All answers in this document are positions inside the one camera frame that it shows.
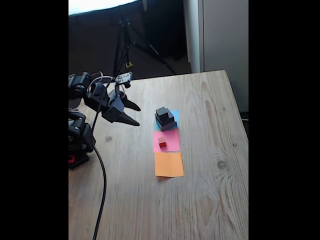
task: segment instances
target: robotic arm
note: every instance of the robotic arm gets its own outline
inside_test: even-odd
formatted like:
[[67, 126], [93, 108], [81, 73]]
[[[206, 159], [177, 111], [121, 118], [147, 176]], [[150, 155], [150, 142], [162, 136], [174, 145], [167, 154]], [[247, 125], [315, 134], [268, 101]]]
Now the robotic arm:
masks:
[[[139, 126], [140, 124], [124, 113], [124, 108], [136, 111], [141, 109], [132, 101], [129, 101], [126, 94], [119, 90], [120, 85], [129, 88], [132, 79], [132, 72], [127, 72], [116, 77], [114, 89], [108, 94], [107, 88], [101, 82], [92, 82], [90, 74], [83, 72], [82, 75], [70, 75], [68, 77], [68, 99], [83, 98], [85, 105], [97, 114], [101, 115], [110, 123], [118, 122]], [[86, 116], [79, 111], [68, 110], [68, 165], [73, 169], [89, 160], [87, 153], [94, 150], [96, 140], [93, 131], [88, 123], [85, 123]]]

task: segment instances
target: black cable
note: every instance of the black cable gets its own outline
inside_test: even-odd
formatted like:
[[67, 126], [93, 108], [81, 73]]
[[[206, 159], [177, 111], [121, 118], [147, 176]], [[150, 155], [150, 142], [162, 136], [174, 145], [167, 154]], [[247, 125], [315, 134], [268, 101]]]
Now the black cable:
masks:
[[104, 166], [104, 162], [102, 161], [102, 158], [101, 158], [95, 145], [93, 145], [93, 149], [99, 158], [101, 168], [102, 168], [102, 173], [103, 173], [103, 194], [102, 194], [102, 200], [101, 200], [101, 205], [100, 205], [100, 209], [99, 209], [99, 214], [98, 214], [98, 218], [96, 220], [94, 234], [93, 234], [93, 240], [96, 240], [97, 234], [98, 234], [98, 228], [99, 228], [99, 224], [100, 224], [100, 220], [101, 220], [102, 210], [104, 209], [104, 204], [105, 204], [105, 200], [106, 200], [107, 175], [106, 175], [106, 169]]
[[[117, 69], [116, 76], [119, 75], [120, 68], [121, 68], [121, 65]], [[113, 77], [107, 83], [107, 85], [105, 87], [105, 91], [103, 91], [101, 99], [104, 99], [105, 94], [107, 92], [107, 89], [108, 89], [110, 83], [115, 79], [116, 79], [116, 77]], [[99, 106], [98, 106], [98, 109], [96, 111], [96, 115], [95, 115], [95, 118], [94, 118], [94, 121], [93, 121], [92, 134], [94, 133], [94, 129], [95, 129], [96, 121], [97, 121], [97, 118], [98, 118], [98, 114], [99, 114], [100, 109], [101, 109], [101, 103], [102, 103], [102, 101], [99, 102]], [[99, 214], [98, 214], [98, 218], [96, 220], [96, 224], [95, 224], [95, 228], [94, 228], [94, 234], [93, 234], [93, 240], [96, 240], [97, 239], [97, 234], [98, 234], [98, 228], [99, 228], [99, 224], [100, 224], [100, 220], [101, 220], [101, 215], [102, 215], [102, 211], [104, 209], [104, 204], [105, 204], [105, 200], [106, 200], [107, 175], [106, 175], [106, 169], [105, 169], [105, 166], [104, 166], [104, 162], [102, 161], [102, 158], [101, 158], [101, 156], [100, 156], [100, 154], [99, 154], [99, 152], [98, 152], [98, 150], [97, 150], [95, 145], [93, 145], [93, 149], [94, 149], [96, 155], [99, 158], [99, 161], [100, 161], [100, 164], [101, 164], [101, 168], [102, 168], [102, 173], [103, 173], [103, 194], [102, 194], [102, 200], [101, 200], [101, 205], [100, 205], [100, 209], [99, 209]]]

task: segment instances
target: pink paper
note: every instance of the pink paper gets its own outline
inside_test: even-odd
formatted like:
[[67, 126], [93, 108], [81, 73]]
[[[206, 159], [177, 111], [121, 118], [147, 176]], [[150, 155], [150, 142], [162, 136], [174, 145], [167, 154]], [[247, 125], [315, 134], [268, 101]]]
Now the pink paper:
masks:
[[[159, 146], [159, 138], [164, 138], [166, 146]], [[171, 151], [180, 151], [180, 142], [178, 129], [175, 128], [169, 131], [155, 131], [153, 133], [153, 152], [171, 152]]]

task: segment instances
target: orange paper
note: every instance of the orange paper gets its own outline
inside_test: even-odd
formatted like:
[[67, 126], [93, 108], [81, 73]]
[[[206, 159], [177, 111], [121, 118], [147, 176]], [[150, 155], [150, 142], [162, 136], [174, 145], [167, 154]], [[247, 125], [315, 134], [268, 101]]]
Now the orange paper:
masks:
[[181, 152], [155, 152], [155, 175], [159, 177], [182, 177], [184, 166]]

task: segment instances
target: tripod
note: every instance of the tripod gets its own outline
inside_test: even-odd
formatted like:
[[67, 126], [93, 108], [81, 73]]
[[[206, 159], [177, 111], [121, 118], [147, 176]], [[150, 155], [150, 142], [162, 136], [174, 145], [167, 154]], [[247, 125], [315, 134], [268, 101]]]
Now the tripod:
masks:
[[[145, 48], [140, 44], [136, 43], [135, 41], [131, 41], [129, 35], [129, 27], [144, 41], [144, 43], [148, 46]], [[124, 49], [121, 49], [121, 56], [118, 61], [118, 55], [120, 50], [120, 43], [121, 43], [121, 33], [123, 31], [123, 39], [124, 39]], [[121, 64], [124, 62], [125, 68], [129, 68], [133, 66], [131, 61], [129, 60], [129, 48], [136, 47], [141, 52], [149, 55], [151, 58], [157, 60], [158, 62], [164, 64], [172, 73], [176, 75], [176, 72], [169, 66], [169, 64], [159, 55], [157, 50], [146, 40], [144, 39], [140, 33], [132, 26], [130, 19], [124, 19], [121, 17], [119, 22], [119, 32], [117, 36], [117, 43], [116, 43], [116, 50], [115, 50], [115, 58], [114, 58], [114, 65], [113, 65], [113, 76], [117, 76], [120, 73]]]

